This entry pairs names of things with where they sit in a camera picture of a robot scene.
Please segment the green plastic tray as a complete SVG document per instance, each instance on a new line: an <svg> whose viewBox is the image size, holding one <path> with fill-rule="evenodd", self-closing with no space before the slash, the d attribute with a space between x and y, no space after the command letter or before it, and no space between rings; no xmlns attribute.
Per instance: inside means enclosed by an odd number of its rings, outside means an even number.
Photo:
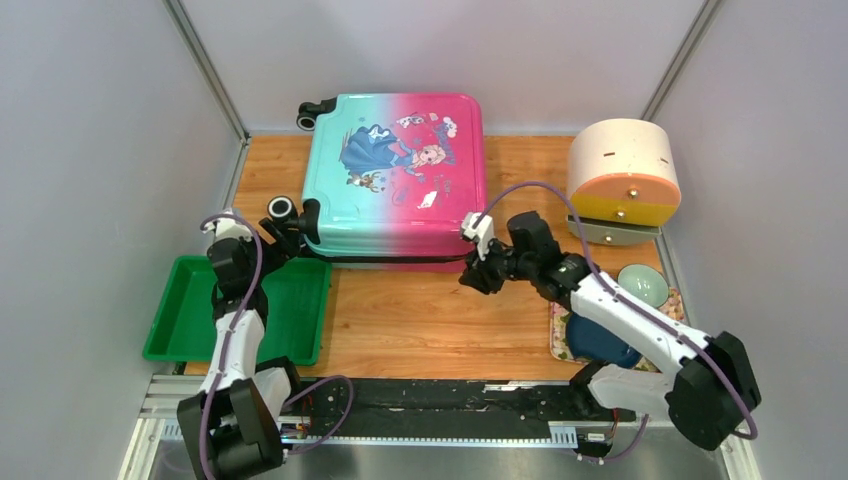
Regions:
<svg viewBox="0 0 848 480"><path fill-rule="evenodd" d="M260 362L286 356L298 366L316 363L331 276L329 264L298 258L264 277L261 287L270 311L258 353ZM145 359L211 360L216 341L211 303L215 280L206 257L175 260L143 349Z"/></svg>

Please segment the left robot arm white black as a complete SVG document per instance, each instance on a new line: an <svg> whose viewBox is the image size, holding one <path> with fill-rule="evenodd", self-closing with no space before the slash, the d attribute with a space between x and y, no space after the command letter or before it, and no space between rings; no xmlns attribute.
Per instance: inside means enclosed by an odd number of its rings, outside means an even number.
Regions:
<svg viewBox="0 0 848 480"><path fill-rule="evenodd" d="M281 466L285 447L276 423L304 405L305 387L293 363L258 359L269 321L262 279L299 253L296 234L273 221L269 243L231 209L201 223L213 233L207 257L216 281L211 303L216 331L209 370L193 396L179 402L177 420L198 479L244 479Z"/></svg>

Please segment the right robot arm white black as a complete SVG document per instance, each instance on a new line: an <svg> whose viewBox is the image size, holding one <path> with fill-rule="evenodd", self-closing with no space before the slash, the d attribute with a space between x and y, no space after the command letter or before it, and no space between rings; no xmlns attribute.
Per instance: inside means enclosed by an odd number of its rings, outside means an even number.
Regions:
<svg viewBox="0 0 848 480"><path fill-rule="evenodd" d="M618 285L587 257L564 252L537 212L512 217L510 243L493 220L470 212L460 236L472 244L461 284L483 294L506 281L526 281L549 302L608 330L649 360L654 371L595 360L572 379L570 404L582 418L623 409L670 421L703 450L715 450L751 423L762 397L744 343L729 332L711 336L673 320Z"/></svg>

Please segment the floral pattern tray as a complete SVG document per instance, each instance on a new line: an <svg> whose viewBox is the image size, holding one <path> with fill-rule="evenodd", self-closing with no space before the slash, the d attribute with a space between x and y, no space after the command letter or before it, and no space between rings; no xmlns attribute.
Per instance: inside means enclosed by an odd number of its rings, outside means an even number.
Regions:
<svg viewBox="0 0 848 480"><path fill-rule="evenodd" d="M556 303L551 303L549 305L550 352L555 358L562 361L588 364L590 360L575 357L568 348L565 339L565 326L570 314L571 312L562 307L561 305L558 305ZM642 360L635 367L629 369L658 372L657 367L643 355Z"/></svg>

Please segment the dark blue plate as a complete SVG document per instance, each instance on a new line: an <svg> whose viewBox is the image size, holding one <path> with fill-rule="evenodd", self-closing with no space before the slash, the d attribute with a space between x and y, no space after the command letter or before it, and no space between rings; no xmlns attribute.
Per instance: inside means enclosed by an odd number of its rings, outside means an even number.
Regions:
<svg viewBox="0 0 848 480"><path fill-rule="evenodd" d="M642 355L628 343L594 321L571 313L565 326L565 339L578 358L598 360L622 368L635 367Z"/></svg>

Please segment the light green saucer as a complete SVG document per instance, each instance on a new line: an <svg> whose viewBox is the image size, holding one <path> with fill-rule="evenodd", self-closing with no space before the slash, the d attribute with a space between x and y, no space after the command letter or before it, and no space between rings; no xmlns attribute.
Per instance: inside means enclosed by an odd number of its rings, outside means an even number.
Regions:
<svg viewBox="0 0 848 480"><path fill-rule="evenodd" d="M644 264L630 264L620 270L618 284L627 292L654 308L661 307L670 296L670 286L656 269Z"/></svg>

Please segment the round pastel drawer cabinet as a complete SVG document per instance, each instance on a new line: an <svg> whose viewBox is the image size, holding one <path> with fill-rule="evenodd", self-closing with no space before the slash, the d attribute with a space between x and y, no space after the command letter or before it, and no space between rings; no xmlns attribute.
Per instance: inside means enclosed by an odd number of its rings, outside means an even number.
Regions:
<svg viewBox="0 0 848 480"><path fill-rule="evenodd" d="M655 240L682 199L666 131L628 118L586 127L569 149L566 196L580 218L567 217L578 238L613 246Z"/></svg>

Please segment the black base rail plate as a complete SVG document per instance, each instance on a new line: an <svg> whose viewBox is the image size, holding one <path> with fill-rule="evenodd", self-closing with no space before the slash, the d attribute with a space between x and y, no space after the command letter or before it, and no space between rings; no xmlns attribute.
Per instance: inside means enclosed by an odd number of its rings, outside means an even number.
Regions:
<svg viewBox="0 0 848 480"><path fill-rule="evenodd" d="M281 410L308 439L451 442L549 441L558 427L612 432L635 413L591 407L566 381L326 379Z"/></svg>

